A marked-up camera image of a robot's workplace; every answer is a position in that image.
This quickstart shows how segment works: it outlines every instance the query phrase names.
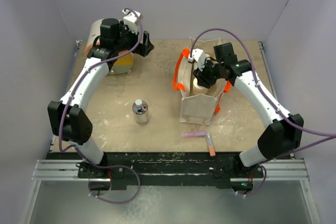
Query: canvas bag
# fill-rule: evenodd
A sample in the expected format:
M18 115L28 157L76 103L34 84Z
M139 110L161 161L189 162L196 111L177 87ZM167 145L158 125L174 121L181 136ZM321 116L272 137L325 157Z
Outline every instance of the canvas bag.
M182 94L180 122L210 125L211 117L220 111L219 101L223 92L229 92L231 85L225 79L219 79L207 94L196 94L192 89L194 79L193 64L187 60L191 45L194 42L190 38L188 48L185 48L176 64L173 79L173 89L180 90ZM198 40L194 49L202 49L210 57L215 58L214 46L222 44L221 39L201 41Z

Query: white round object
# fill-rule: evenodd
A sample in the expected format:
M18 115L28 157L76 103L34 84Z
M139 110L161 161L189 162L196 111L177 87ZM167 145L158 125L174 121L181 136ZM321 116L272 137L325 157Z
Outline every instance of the white round object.
M193 90L194 90L195 93L206 94L209 89L207 89L206 87L203 87L203 86L199 86L197 84L197 79L195 78L193 80Z
M141 106L141 105L142 105L142 100L137 99L137 100L135 101L135 105L136 105L136 106Z

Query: table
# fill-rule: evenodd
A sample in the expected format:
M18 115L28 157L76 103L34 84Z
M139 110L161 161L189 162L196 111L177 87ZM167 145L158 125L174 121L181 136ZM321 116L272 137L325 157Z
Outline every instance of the table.
M247 59L242 46L237 41L230 42L238 59ZM180 123L182 96L172 89L172 79L177 59L188 40L152 43L155 49L147 57L134 56L131 73L105 76L91 98L87 116L100 148L106 152L207 152L205 138L181 138L181 132L203 130L211 132L216 151L243 151L257 143L264 126L248 100L235 88L223 94L222 109L213 116L210 126ZM261 81L271 91L258 42L245 41L245 44ZM83 41L71 83L84 66L85 45ZM132 117L131 107L136 99L149 105L151 118L147 124L139 124ZM56 139L54 152L58 151Z

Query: orange marker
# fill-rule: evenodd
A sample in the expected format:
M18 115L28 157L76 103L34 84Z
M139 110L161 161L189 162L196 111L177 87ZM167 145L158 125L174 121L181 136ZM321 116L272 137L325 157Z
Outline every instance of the orange marker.
M206 143L208 144L210 156L211 157L216 156L215 147L214 147L214 143L212 142L211 133L210 132L206 132L205 138L206 138Z

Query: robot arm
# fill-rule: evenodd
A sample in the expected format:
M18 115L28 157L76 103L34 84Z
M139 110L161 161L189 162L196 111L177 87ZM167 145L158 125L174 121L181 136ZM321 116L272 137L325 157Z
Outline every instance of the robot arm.
M210 88L217 79L226 79L246 96L265 127L257 144L236 157L236 168L242 170L299 147L302 131L290 126L277 113L260 93L257 85L260 85L266 95L278 105L278 108L291 122L303 126L302 117L299 114L292 115L285 109L260 82L258 75L258 83L255 83L250 63L247 60L237 60L231 43L215 46L214 50L216 63L207 58L204 51L200 49L193 50L193 55L189 55L188 61L197 63L193 73L197 84Z
M124 13L125 17L122 21L114 18L102 20L100 35L94 40L93 46L88 53L88 59L77 80L59 102L51 101L48 105L52 132L58 136L60 119L65 105L74 87L79 84L75 96L71 99L67 116L64 120L62 140L75 145L91 162L100 165L104 165L104 152L91 137L92 123L85 112L92 94L103 77L111 70L115 61L105 62L91 70L89 68L99 62L116 57L119 52L130 50L137 43L138 36L140 36L138 20L130 11L125 11ZM149 33L145 31L143 43L139 44L133 53L145 57L153 49L154 46L150 43ZM80 80L86 72L86 77L81 82Z

